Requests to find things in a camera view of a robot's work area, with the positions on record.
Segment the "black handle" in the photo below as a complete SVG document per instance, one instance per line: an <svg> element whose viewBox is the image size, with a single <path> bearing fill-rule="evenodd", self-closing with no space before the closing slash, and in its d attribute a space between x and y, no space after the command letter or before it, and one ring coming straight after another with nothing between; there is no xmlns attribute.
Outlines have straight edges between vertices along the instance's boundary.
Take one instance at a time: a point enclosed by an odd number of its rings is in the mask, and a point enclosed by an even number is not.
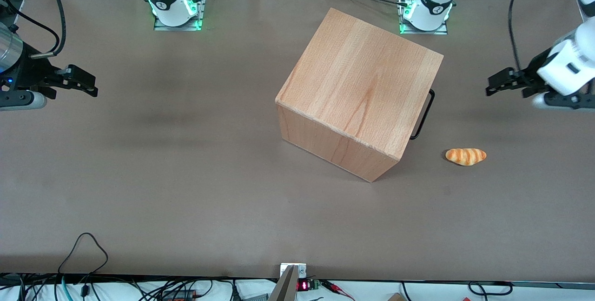
<svg viewBox="0 0 595 301"><path fill-rule="evenodd" d="M425 117L428 117L428 112L430 111L432 102L434 102L434 97L436 97L436 93L433 91L433 89L430 88L430 91L428 93L430 94L430 101L428 102L428 106L425 108L425 112L423 113L423 116L421 117L421 121L419 121L419 127L417 127L417 131L415 132L415 135L411 136L410 140L414 140L415 138L417 138L419 136L419 132L421 132L421 127L423 127L423 123L425 122Z"/></svg>

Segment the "wooden box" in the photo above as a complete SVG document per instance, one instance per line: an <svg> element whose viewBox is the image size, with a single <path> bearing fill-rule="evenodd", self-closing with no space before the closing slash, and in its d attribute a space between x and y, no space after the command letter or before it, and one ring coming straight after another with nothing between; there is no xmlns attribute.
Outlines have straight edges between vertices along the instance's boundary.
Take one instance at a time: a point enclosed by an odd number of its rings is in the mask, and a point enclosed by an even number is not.
<svg viewBox="0 0 595 301"><path fill-rule="evenodd" d="M281 135L374 181L400 161L442 57L331 9L275 99Z"/></svg>

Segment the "table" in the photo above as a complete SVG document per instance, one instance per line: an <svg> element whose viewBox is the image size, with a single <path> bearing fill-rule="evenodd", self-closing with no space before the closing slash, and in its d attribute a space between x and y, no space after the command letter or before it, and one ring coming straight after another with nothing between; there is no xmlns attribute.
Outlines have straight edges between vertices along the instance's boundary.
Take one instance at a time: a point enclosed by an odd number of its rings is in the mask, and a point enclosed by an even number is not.
<svg viewBox="0 0 595 301"><path fill-rule="evenodd" d="M448 36L405 36L444 54L437 97L372 184L282 141L274 98L329 8L397 33L394 7L208 0L189 33L152 31L142 0L62 1L53 64L96 75L99 97L59 90L1 114L0 271L54 272L90 231L110 254L102 273L270 277L303 261L318 278L595 281L593 115L484 96L513 64L509 0L456 0ZM24 12L59 29L54 0ZM522 62L579 23L574 0L518 0ZM453 165L454 147L487 160ZM87 239L65 270L101 261Z"/></svg>

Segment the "bread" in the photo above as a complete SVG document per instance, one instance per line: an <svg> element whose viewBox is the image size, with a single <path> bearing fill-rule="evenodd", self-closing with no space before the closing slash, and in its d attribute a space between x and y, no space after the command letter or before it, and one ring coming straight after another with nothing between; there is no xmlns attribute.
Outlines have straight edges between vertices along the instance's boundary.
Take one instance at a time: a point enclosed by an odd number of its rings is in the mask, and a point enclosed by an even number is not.
<svg viewBox="0 0 595 301"><path fill-rule="evenodd" d="M487 155L478 148L451 148L446 159L463 166L472 166L484 160Z"/></svg>

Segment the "metal mounting plate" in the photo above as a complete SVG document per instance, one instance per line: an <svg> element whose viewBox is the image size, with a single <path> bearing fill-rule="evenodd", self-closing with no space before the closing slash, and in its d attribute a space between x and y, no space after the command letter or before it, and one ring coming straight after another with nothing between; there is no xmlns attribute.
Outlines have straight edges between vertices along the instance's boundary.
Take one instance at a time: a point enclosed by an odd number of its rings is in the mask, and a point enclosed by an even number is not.
<svg viewBox="0 0 595 301"><path fill-rule="evenodd" d="M397 2L405 2L406 4L410 4L410 1L411 0L397 0ZM446 29L446 21L442 22L442 25L436 30L424 31L424 30L417 29L416 27L414 27L411 24L411 22L409 22L403 18L404 11L407 8L408 7L402 7L402 6L397 7L397 12L399 15L399 33L400 34L448 34L448 31Z"/></svg>
<svg viewBox="0 0 595 301"><path fill-rule="evenodd" d="M299 269L299 276L298 278L300 279L305 279L306 278L306 264L304 263L281 263L281 267L279 270L279 276L282 276L283 273L285 272L285 269L287 269L287 267L289 265L296 265L297 268Z"/></svg>
<svg viewBox="0 0 595 301"><path fill-rule="evenodd" d="M196 9L198 13L191 17L186 23L181 26L166 26L155 17L155 25L153 30L155 31L199 31L202 29L202 18L205 14L205 0L198 0L198 2L189 2L191 9Z"/></svg>

